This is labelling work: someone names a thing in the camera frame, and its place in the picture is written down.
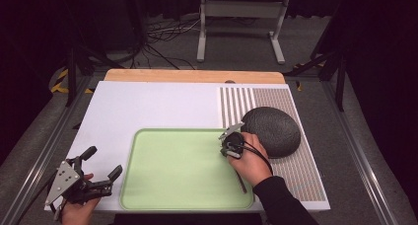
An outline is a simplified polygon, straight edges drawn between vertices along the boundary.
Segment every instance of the black cable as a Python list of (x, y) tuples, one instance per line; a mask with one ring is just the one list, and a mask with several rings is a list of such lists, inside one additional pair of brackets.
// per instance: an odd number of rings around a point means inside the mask
[(151, 24), (147, 26), (148, 26), (147, 30), (151, 30), (151, 31), (160, 30), (162, 28), (160, 24)]
[[(145, 49), (145, 51), (147, 51), (148, 53), (150, 53), (150, 54), (152, 54), (152, 55), (154, 55), (154, 56), (157, 56), (157, 57), (162, 57), (161, 55), (156, 55), (156, 54), (154, 54), (154, 53), (152, 53), (152, 52), (150, 52), (149, 50), (147, 50), (147, 49)], [(190, 62), (188, 62), (187, 60), (185, 60), (185, 59), (180, 59), (180, 58), (174, 58), (174, 57), (167, 57), (167, 56), (165, 56), (165, 58), (167, 58), (167, 59), (175, 59), (175, 60), (180, 60), (180, 61), (184, 61), (184, 62), (186, 62), (193, 70), (196, 70), (195, 68), (194, 68), (194, 66), (190, 63)]]
[(148, 58), (148, 56), (145, 54), (144, 49), (142, 49), (142, 54), (145, 56), (145, 58), (147, 58), (148, 67), (151, 69), (150, 58)]
[(164, 26), (162, 25), (162, 23), (166, 23), (166, 22), (163, 22), (163, 21), (161, 21), (159, 23), (151, 24), (151, 26), (153, 28), (152, 31), (169, 29), (169, 28), (173, 27), (172, 24), (176, 23), (175, 21), (167, 21), (167, 22), (169, 22), (169, 23), (167, 25), (164, 25)]
[(60, 222), (60, 223), (62, 223), (62, 211), (64, 211), (64, 207), (65, 207), (65, 205), (67, 205), (67, 202), (68, 202), (68, 200), (67, 199), (65, 199), (64, 198), (64, 201), (62, 201), (61, 202), (61, 205), (59, 205), (60, 206), (60, 213), (59, 213), (59, 216), (58, 216), (58, 221)]
[(35, 194), (34, 198), (29, 202), (29, 204), (26, 206), (25, 210), (22, 212), (21, 216), (19, 216), (18, 221), (16, 222), (16, 224), (19, 224), (22, 219), (24, 218), (25, 214), (28, 212), (28, 210), (30, 209), (30, 207), (32, 206), (32, 204), (35, 202), (35, 200), (39, 197), (39, 195), (43, 192), (43, 190), (46, 188), (46, 186), (51, 185), (53, 182), (53, 179), (55, 179), (56, 176), (56, 172), (55, 171), (50, 178), (48, 179), (48, 181), (42, 186), (42, 188)]
[(180, 68), (178, 68), (174, 63), (172, 63), (171, 61), (169, 61), (165, 56), (163, 56), (161, 53), (159, 53), (154, 47), (152, 47), (151, 45), (147, 44), (148, 47), (150, 47), (151, 49), (153, 49), (155, 52), (157, 52), (160, 57), (164, 58), (166, 62), (168, 62), (170, 65), (172, 65), (175, 69), (179, 70)]
[[(194, 22), (197, 21), (198, 19), (190, 19), (190, 20), (184, 20), (186, 22)], [(165, 21), (159, 21), (159, 22), (155, 22), (155, 23), (151, 23), (151, 24), (147, 24), (148, 26), (153, 26), (153, 25), (161, 25), (161, 23), (169, 23), (168, 25), (166, 25), (166, 27), (168, 27), (170, 24), (174, 23), (174, 21), (171, 20), (165, 20)]]
[(199, 19), (187, 20), (185, 22), (179, 21), (174, 26), (171, 26), (171, 23), (169, 23), (167, 26), (159, 30), (153, 29), (151, 31), (148, 31), (147, 36), (153, 40), (153, 41), (149, 41), (149, 43), (156, 43), (159, 40), (163, 40), (163, 41), (173, 40), (174, 38), (177, 38), (181, 34), (189, 32), (192, 29), (192, 27), (190, 27), (186, 31), (183, 31), (183, 29), (186, 29), (186, 26), (188, 26), (190, 23), (193, 23), (193, 22), (196, 23), (196, 21), (198, 20)]
[(258, 151), (254, 146), (252, 146), (251, 144), (249, 144), (248, 142), (245, 142), (247, 145), (249, 145), (251, 148), (246, 147), (244, 145), (239, 145), (239, 144), (233, 144), (231, 142), (229, 142), (230, 145), (232, 146), (236, 146), (239, 148), (243, 148), (245, 150), (248, 150), (249, 152), (254, 153), (255, 155), (257, 155), (258, 157), (260, 157), (264, 163), (267, 165), (268, 169), (270, 170), (271, 175), (274, 175), (273, 173), (273, 169), (271, 168), (270, 162), (268, 162), (268, 160), (260, 153), (260, 151)]
[(136, 69), (136, 66), (135, 66), (135, 56), (132, 56), (132, 62), (131, 62), (131, 66), (130, 66), (130, 68), (132, 69)]

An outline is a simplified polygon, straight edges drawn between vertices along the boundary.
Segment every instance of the table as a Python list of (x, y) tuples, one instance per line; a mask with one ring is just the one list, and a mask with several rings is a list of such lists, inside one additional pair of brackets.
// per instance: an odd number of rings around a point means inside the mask
[[(233, 81), (236, 84), (225, 84), (225, 82)], [(222, 96), (220, 91), (224, 91), (224, 93), (225, 91), (227, 93), (228, 91), (236, 91), (237, 94), (239, 91), (234, 89), (245, 88), (246, 91), (251, 92), (248, 94), (248, 99), (249, 96), (252, 98), (252, 108), (254, 108), (257, 103), (256, 92), (262, 92), (264, 89), (278, 90), (281, 93), (287, 92), (291, 98), (289, 87), (284, 83), (283, 75), (278, 72), (109, 70), (104, 81), (95, 91), (68, 157), (79, 155), (87, 145), (97, 146), (98, 153), (89, 159), (89, 162), (84, 163), (83, 167), (85, 172), (95, 172), (95, 180), (105, 180), (109, 170), (112, 170), (112, 167), (117, 164), (121, 164), (126, 170), (132, 135), (138, 129), (159, 127), (226, 128), (234, 122), (231, 122), (231, 115), (227, 120), (223, 115), (224, 118), (220, 119), (222, 117), (219, 114), (218, 106), (221, 105), (219, 103), (226, 102), (217, 100), (217, 96)], [(237, 95), (235, 97), (224, 95), (223, 98), (229, 98), (228, 101), (231, 103), (238, 97)], [(287, 108), (293, 108), (293, 101), (283, 101), (282, 104)], [(228, 105), (229, 109), (222, 109), (223, 113), (230, 111), (232, 105)], [(299, 123), (303, 132), (296, 109), (292, 117)], [(233, 120), (240, 120), (240, 118), (235, 115)], [(300, 149), (294, 157), (289, 156), (277, 161), (270, 160), (273, 171), (275, 175), (289, 179), (290, 190), (294, 193), (302, 196), (307, 194), (308, 199), (301, 200), (301, 202), (309, 211), (329, 209), (329, 203), (304, 132)], [(303, 170), (306, 169), (305, 166), (298, 163), (301, 161), (309, 167), (304, 175), (300, 174), (303, 174)], [(119, 204), (123, 180), (124, 174), (122, 173), (113, 185), (113, 196), (104, 197), (97, 207), (98, 211), (132, 212), (124, 210)], [(258, 198), (255, 197), (250, 208), (228, 211), (259, 212), (262, 211), (262, 206)], [(164, 210), (144, 209), (134, 212), (164, 212)], [(209, 212), (219, 211), (215, 209), (209, 210)]]

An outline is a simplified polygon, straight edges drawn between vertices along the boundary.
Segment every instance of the striped pad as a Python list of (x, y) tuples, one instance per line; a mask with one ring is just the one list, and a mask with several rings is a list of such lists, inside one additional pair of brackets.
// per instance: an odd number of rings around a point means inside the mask
[(325, 191), (287, 85), (278, 88), (219, 88), (221, 122), (224, 128), (241, 121), (258, 107), (279, 109), (291, 116), (302, 132), (299, 149), (281, 159), (269, 159), (274, 175), (285, 179), (292, 195), (300, 201), (326, 201)]

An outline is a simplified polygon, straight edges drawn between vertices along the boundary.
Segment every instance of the gray floor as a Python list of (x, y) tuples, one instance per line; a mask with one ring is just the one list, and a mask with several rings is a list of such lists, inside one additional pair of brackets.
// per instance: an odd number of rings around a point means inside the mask
[[(276, 63), (266, 37), (270, 28), (274, 27), (274, 23), (268, 20), (259, 20), (249, 27), (232, 21), (213, 22), (207, 31), (208, 39), (203, 63), (195, 61), (198, 41), (198, 31), (195, 30), (171, 41), (159, 41), (153, 44), (153, 47), (165, 56), (186, 59), (200, 70), (287, 72), (294, 64), (309, 60), (311, 51), (328, 21), (328, 18), (285, 20), (279, 37), (286, 58), (285, 65)], [(146, 52), (145, 54), (149, 61), (140, 53), (135, 60), (137, 67), (171, 68), (163, 58), (154, 57)], [(190, 69), (185, 62), (177, 60), (173, 62), (182, 69)], [(314, 213), (313, 216), (320, 224), (382, 224), (348, 150), (344, 132), (332, 113), (333, 102), (326, 97), (322, 83), (313, 77), (316, 71), (317, 69), (313, 69), (301, 77), (286, 78), (316, 164), (323, 174), (323, 184), (331, 205), (331, 210)], [(98, 69), (89, 87), (95, 88), (104, 75), (105, 72)], [(296, 80), (301, 82), (302, 91), (296, 88)], [(43, 177), (37, 182), (39, 185), (45, 182), (59, 162), (66, 157), (77, 134), (77, 130), (72, 127), (82, 121), (92, 96), (92, 94), (83, 94), (79, 105), (64, 127), (64, 134), (57, 142), (58, 147), (47, 168), (44, 172), (40, 172)], [(65, 94), (54, 94), (0, 168), (2, 221), (64, 111), (66, 98)], [(407, 196), (385, 163), (367, 127), (348, 79), (344, 92), (344, 109), (352, 133), (362, 146), (398, 224), (418, 224)], [(42, 203), (45, 198), (44, 192), (29, 209), (21, 224), (53, 224), (52, 215), (43, 211)], [(92, 224), (109, 224), (112, 219), (113, 214), (98, 213), (94, 215)]]

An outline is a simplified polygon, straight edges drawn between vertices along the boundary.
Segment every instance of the green tray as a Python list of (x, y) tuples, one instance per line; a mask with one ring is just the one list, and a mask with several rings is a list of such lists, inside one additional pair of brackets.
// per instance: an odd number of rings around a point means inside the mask
[(253, 203), (220, 153), (223, 129), (139, 130), (120, 204), (126, 210), (231, 210)]

